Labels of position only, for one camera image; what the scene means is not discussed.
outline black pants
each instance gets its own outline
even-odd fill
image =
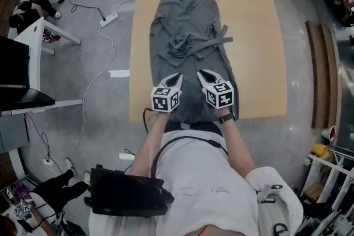
[[[222,133],[221,133],[219,127],[217,125],[215,125],[213,122],[198,122],[195,124],[190,124],[189,127],[191,130],[212,132],[212,133],[218,134],[219,136],[222,136]],[[168,133],[171,131],[178,131],[178,130],[183,130],[181,127],[181,123],[167,122],[164,133]]]
[[[81,196],[87,190],[87,184],[83,181],[63,188],[68,185],[73,176],[74,173],[67,170],[66,173],[39,184],[33,192],[41,196],[56,213],[59,213],[67,202]]]
[[[33,0],[32,2],[41,6],[43,10],[48,12],[49,16],[53,17],[55,15],[56,10],[50,4],[49,0]]]

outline wooden table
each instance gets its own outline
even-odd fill
[[[136,0],[131,42],[130,120],[150,107],[149,34],[160,0]],[[233,42],[225,50],[240,95],[240,119],[287,113],[287,77],[282,34],[273,0],[216,0],[221,25]]]

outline white desk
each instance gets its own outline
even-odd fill
[[[55,25],[47,22],[44,18],[38,19],[31,26],[26,28],[22,33],[20,33],[14,40],[29,46],[29,87],[40,91],[40,56],[41,51],[48,54],[54,55],[53,50],[42,48],[42,35],[44,29],[47,29],[76,45],[81,44],[81,40],[77,37],[67,33],[66,31],[56,27]],[[58,101],[52,106],[46,107],[36,107],[36,108],[26,108],[26,109],[16,109],[11,111],[11,115],[22,114],[27,112],[42,112],[46,109],[57,108],[63,106],[72,106],[76,104],[82,104],[82,99],[76,99],[72,101]]]

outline hand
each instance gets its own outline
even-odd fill
[[[230,113],[230,109],[228,107],[223,107],[216,110],[216,115],[218,118],[228,115],[229,113]]]

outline white sneaker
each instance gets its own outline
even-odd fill
[[[75,170],[71,160],[70,159],[65,159],[65,164],[66,164],[67,169],[68,170],[70,169],[74,173],[74,176],[76,176],[76,170]]]
[[[59,19],[61,17],[61,13],[60,12],[56,12],[54,15],[55,19]]]
[[[84,182],[91,186],[91,174],[88,171],[84,173]]]

